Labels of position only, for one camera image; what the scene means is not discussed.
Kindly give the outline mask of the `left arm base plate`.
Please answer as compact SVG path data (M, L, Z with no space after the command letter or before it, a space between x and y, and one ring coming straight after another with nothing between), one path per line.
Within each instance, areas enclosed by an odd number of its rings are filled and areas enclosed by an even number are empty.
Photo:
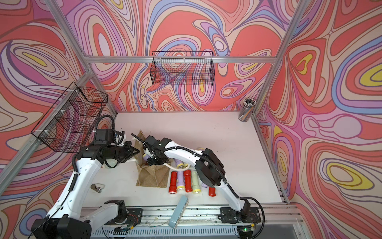
M128 208L126 209L126 218L114 222L116 225L137 226L141 223L143 209L142 208Z

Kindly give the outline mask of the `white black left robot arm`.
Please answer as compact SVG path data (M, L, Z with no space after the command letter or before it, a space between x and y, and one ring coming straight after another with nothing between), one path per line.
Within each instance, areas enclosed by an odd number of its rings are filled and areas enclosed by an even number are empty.
M73 173L64 191L45 218L37 219L31 235L37 239L89 239L93 231L108 222L123 224L128 212L123 200L108 200L97 210L81 217L81 210L93 179L108 160L125 163L139 150L126 140L123 130L95 129L94 140L72 157Z

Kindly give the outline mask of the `grey blue rectangular block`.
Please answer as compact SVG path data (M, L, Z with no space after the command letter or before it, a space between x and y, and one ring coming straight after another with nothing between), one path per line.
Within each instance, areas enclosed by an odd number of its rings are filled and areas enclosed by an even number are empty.
M175 229L189 203L187 196L182 196L168 222L168 226L172 229Z

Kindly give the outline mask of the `red flashlight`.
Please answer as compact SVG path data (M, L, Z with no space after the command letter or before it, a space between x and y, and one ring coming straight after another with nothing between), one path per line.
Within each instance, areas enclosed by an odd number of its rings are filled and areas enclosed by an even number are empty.
M177 193L177 171L171 172L170 185L169 185L169 194Z
M185 191L190 193L193 191L192 189L192 172L190 170L184 171L184 181L185 181Z
M215 197L216 196L216 190L214 187L209 187L209 196Z

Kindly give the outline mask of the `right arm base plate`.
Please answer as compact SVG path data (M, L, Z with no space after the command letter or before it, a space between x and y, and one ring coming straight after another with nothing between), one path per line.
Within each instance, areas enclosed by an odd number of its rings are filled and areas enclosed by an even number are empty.
M262 221L257 207L250 207L243 212L237 212L230 207L221 207L217 218L222 223L228 224L252 223L256 225Z

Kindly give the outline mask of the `silver metal pen cup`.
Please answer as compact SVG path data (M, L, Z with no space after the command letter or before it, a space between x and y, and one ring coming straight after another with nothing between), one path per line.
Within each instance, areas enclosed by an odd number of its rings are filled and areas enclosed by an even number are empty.
M256 104L257 104L256 100L251 98L245 98L243 100L243 108L241 109L239 113L238 119L241 122L249 121L251 115L253 114Z

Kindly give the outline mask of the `small grey metal object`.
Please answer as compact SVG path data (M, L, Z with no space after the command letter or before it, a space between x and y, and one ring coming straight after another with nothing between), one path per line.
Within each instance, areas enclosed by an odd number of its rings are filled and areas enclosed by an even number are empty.
M103 184L98 184L98 183L94 183L94 184L92 184L92 185L90 186L90 188L91 188L92 190L94 190L95 192L97 192L97 193L101 193L102 190L104 189L104 187L105 187L105 185L103 185Z

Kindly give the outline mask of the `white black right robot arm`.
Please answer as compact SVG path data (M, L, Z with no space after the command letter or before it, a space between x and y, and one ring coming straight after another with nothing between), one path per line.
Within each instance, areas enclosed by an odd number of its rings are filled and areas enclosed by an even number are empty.
M241 197L234 191L225 176L222 162L211 149L190 149L168 138L157 140L152 136L146 139L135 134L132 136L143 144L145 152L149 155L149 164L161 165L170 158L180 160L196 170L202 183L217 189L229 204L229 207L222 208L223 211L218 215L222 223L241 222L256 225L265 222L261 204L252 197Z

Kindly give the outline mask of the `green flashlight lower row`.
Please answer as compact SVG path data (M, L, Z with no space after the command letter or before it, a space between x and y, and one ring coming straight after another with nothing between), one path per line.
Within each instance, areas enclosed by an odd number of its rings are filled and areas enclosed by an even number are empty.
M200 184L199 184L199 176L198 176L198 173L195 170L192 171L191 179L192 179L192 190L193 190L193 193L194 194L201 193L201 187L200 187Z

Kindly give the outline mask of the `brown burlap tote bag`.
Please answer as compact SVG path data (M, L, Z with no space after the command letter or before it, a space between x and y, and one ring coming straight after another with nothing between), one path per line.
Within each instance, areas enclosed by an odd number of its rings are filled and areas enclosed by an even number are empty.
M148 136L140 130L137 135L143 142ZM138 177L136 186L138 187L152 187L152 188L166 188L168 186L168 179L170 168L162 165L148 165L142 158L145 154L143 143L138 139L134 143L134 147L139 149L140 152L135 156Z

